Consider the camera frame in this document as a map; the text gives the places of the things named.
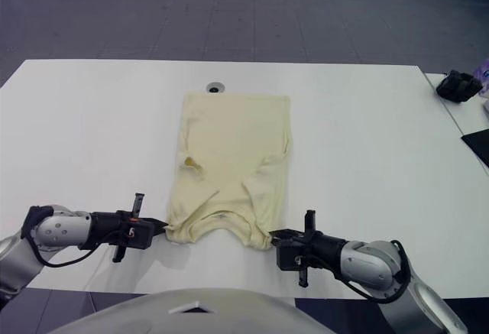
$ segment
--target cream fabric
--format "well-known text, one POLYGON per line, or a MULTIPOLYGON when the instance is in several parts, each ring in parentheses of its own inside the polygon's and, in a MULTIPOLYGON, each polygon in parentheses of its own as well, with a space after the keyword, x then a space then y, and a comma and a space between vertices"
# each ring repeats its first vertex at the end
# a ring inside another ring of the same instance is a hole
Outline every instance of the cream fabric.
POLYGON ((290 148, 289 98, 189 94, 183 103, 167 237, 195 242, 213 229, 270 247, 280 228, 290 148))

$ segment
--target cable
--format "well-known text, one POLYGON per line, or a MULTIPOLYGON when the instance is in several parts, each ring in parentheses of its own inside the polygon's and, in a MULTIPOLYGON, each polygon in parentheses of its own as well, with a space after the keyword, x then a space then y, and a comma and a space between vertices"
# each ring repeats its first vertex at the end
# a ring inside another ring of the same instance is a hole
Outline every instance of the cable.
POLYGON ((402 244, 397 240, 392 240, 390 243, 393 245, 396 245, 397 248, 399 248, 400 272, 403 275, 402 276, 403 283, 401 284, 399 290, 396 293, 394 293, 392 296, 386 297, 386 298, 376 298, 376 297, 371 296, 370 294, 363 292, 362 290, 359 290, 357 287, 352 285, 348 280, 344 279, 343 276, 341 275, 341 273, 336 271, 335 269, 333 269, 331 267, 331 265, 329 265, 327 262, 325 262, 321 258, 317 258, 317 257, 314 257, 314 259, 316 259, 321 264, 322 268, 325 268, 325 269, 328 269, 329 271, 331 271, 333 273, 333 275, 335 276, 335 279, 342 282, 346 287, 350 288, 351 290, 353 290, 355 293, 359 294, 363 298, 366 298, 367 300, 370 300, 371 302, 374 302, 374 303, 380 303, 380 304, 391 303, 391 302, 394 302, 395 300, 399 299, 404 294, 404 292, 406 291, 407 286, 409 285, 410 280, 411 280, 411 269, 410 269, 410 264, 409 264, 408 259, 407 259, 406 252, 404 251, 404 247, 402 246, 402 244))
POLYGON ((46 261, 40 254, 39 252, 39 249, 37 248, 36 246, 36 243, 34 242, 34 239, 32 238, 31 234, 30 233, 27 233, 25 238, 28 240, 29 242, 29 245, 31 245, 32 247, 32 251, 34 253, 34 256, 36 257, 36 259, 42 264, 42 265, 45 265, 49 268, 61 268, 61 267, 66 267, 67 265, 71 265, 71 264, 75 264, 75 263, 79 263, 80 261, 82 260, 85 260, 87 259, 91 254, 93 254, 95 252, 95 250, 97 248, 99 248, 99 246, 105 242, 107 242, 113 235, 118 235, 118 234, 121 234, 121 231, 112 231, 112 232, 109 232, 107 235, 104 236, 104 238, 100 241, 100 243, 97 244, 97 246, 95 246, 92 250, 90 250, 89 252, 87 252, 86 254, 84 254, 81 258, 77 258, 75 260, 72 260, 72 261, 67 261, 66 263, 61 263, 61 264, 51 264, 49 261, 46 261))

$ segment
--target white table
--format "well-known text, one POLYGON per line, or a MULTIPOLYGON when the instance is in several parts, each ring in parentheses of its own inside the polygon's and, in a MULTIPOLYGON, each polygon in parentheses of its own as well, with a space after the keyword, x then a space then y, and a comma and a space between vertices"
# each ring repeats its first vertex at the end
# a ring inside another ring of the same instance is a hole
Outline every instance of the white table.
MULTIPOLYGON (((443 297, 489 296, 489 178, 414 66, 28 60, 0 91, 0 237, 20 228, 30 205, 110 212, 130 208, 134 192, 146 193, 141 216, 165 219, 183 96, 214 81, 291 98, 284 227, 302 229, 316 209, 324 233, 401 240, 443 297)), ((45 268, 31 287, 356 297, 326 271, 311 270, 300 288, 274 250, 245 248, 223 230, 194 245, 161 236, 120 264, 112 249, 45 268)), ((54 261, 79 254, 69 248, 54 261)))
MULTIPOLYGON (((431 82, 433 90, 445 78, 445 74, 426 74, 426 78, 431 82)), ((475 95, 467 102, 454 103, 440 98, 443 105, 453 118, 462 135, 475 133, 489 128, 489 114, 484 110, 484 103, 488 100, 485 97, 475 95)), ((489 176, 489 167, 481 162, 481 166, 489 176)))

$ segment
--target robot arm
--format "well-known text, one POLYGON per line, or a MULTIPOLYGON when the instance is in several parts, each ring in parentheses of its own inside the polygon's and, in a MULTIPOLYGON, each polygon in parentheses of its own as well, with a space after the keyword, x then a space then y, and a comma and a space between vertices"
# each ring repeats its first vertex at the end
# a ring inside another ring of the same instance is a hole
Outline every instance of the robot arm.
POLYGON ((398 241, 346 241, 316 231, 315 212, 308 210, 305 232, 273 231, 277 265, 299 271, 299 285, 307 287, 307 268, 330 270, 361 296, 379 304, 397 333, 464 333, 464 323, 414 272, 398 241), (367 293, 350 282, 360 284, 367 293))
POLYGON ((0 309, 27 286, 44 266, 59 268, 89 257, 101 244, 116 245, 114 262, 126 248, 146 249, 153 236, 164 232, 164 222, 139 218, 144 194, 136 194, 133 210, 71 212, 62 206, 32 206, 21 231, 0 241, 0 309), (67 246, 89 252, 73 261, 49 260, 67 246))

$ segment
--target purple object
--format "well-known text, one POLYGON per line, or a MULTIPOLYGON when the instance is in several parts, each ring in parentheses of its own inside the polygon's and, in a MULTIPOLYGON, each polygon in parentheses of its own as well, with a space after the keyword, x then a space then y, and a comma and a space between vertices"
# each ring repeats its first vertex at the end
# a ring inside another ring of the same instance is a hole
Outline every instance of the purple object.
POLYGON ((482 83, 482 89, 479 95, 489 97, 489 59, 486 59, 475 71, 474 78, 482 83))

